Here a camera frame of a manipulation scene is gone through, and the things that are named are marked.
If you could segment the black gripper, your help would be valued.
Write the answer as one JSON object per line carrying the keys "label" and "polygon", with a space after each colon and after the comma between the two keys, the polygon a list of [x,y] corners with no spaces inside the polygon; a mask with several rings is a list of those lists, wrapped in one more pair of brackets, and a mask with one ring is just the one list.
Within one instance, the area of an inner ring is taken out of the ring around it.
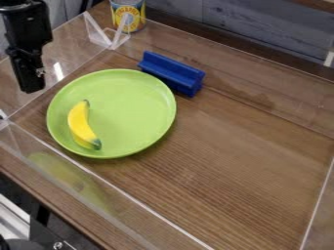
{"label": "black gripper", "polygon": [[20,89],[27,94],[44,89],[43,46],[52,41],[50,8],[44,0],[0,0],[5,26],[7,55]]}

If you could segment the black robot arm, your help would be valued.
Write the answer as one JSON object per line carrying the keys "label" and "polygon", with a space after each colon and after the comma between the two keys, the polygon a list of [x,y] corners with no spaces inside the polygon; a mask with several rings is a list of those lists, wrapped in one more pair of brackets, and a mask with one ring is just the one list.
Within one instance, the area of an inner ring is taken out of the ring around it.
{"label": "black robot arm", "polygon": [[43,0],[0,0],[12,68],[23,92],[46,87],[43,47],[52,41],[50,9]]}

